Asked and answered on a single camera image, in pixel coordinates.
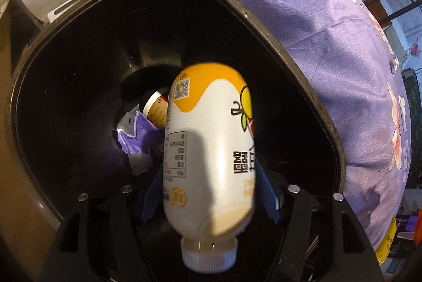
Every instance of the metal screw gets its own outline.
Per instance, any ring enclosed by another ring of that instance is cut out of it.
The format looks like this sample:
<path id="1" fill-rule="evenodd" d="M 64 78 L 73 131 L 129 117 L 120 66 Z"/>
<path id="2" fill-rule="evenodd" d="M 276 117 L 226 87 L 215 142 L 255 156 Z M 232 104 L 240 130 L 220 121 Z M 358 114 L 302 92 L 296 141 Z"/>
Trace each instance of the metal screw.
<path id="1" fill-rule="evenodd" d="M 288 190 L 289 190 L 289 192 L 291 192 L 291 193 L 295 193 L 295 194 L 297 194 L 297 193 L 299 193 L 300 192 L 300 188 L 299 188 L 299 186 L 298 185 L 296 185 L 296 184 L 289 184 L 289 186 L 288 186 L 288 188 L 287 188 Z"/>
<path id="2" fill-rule="evenodd" d="M 130 184 L 126 184 L 122 187 L 122 193 L 127 194 L 130 193 L 133 190 L 133 187 Z"/>
<path id="3" fill-rule="evenodd" d="M 341 202 L 341 201 L 344 200 L 344 196 L 342 194 L 340 194 L 340 193 L 334 193 L 333 194 L 333 198 L 334 198 L 334 200 L 336 200 L 338 202 Z"/>
<path id="4" fill-rule="evenodd" d="M 78 196 L 78 200 L 79 201 L 85 201 L 86 199 L 88 199 L 88 194 L 87 193 L 82 193 L 82 194 L 79 194 L 79 196 Z"/>

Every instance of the bottle cap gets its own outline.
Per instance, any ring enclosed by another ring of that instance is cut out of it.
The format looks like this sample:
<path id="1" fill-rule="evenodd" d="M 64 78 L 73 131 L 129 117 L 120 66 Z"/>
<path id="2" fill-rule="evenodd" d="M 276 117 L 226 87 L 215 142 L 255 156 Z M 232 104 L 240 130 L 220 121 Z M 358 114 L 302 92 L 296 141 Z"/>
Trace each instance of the bottle cap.
<path id="1" fill-rule="evenodd" d="M 236 245 L 232 248 L 205 251 L 190 250 L 190 248 L 184 247 L 182 238 L 183 263 L 189 269 L 202 274 L 216 274 L 229 270 L 236 263 L 237 239 L 235 238 L 235 240 Z"/>

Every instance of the white plastic bottle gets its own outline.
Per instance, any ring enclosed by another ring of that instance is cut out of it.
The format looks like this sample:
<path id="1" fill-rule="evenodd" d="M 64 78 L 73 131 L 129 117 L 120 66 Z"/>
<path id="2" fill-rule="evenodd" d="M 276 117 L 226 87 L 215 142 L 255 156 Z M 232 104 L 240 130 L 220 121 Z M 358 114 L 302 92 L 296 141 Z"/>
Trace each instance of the white plastic bottle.
<path id="1" fill-rule="evenodd" d="M 223 64 L 190 66 L 169 93 L 164 210 L 185 265 L 218 273 L 236 262 L 236 235 L 254 210 L 255 149 L 249 89 Z"/>

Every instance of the purple bedsheet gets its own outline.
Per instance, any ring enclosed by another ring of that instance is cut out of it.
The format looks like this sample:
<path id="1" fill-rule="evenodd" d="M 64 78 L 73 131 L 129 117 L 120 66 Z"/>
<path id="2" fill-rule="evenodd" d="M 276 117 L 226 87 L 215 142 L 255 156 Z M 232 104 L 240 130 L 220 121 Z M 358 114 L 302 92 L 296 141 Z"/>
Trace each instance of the purple bedsheet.
<path id="1" fill-rule="evenodd" d="M 410 165 L 398 60 L 362 0 L 240 0 L 287 49 L 340 133 L 345 196 L 373 248 L 396 214 Z"/>

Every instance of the yellow bag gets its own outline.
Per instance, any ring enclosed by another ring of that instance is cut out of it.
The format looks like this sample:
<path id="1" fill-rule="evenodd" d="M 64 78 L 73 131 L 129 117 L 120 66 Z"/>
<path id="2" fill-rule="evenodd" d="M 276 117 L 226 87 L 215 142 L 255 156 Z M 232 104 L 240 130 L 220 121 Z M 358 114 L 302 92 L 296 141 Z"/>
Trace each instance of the yellow bag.
<path id="1" fill-rule="evenodd" d="M 390 253 L 391 243 L 393 243 L 393 239 L 397 230 L 397 224 L 395 217 L 391 219 L 390 226 L 387 229 L 387 233 L 385 233 L 384 239 L 382 240 L 381 244 L 375 250 L 375 256 L 378 260 L 379 265 L 385 262 L 388 254 Z"/>

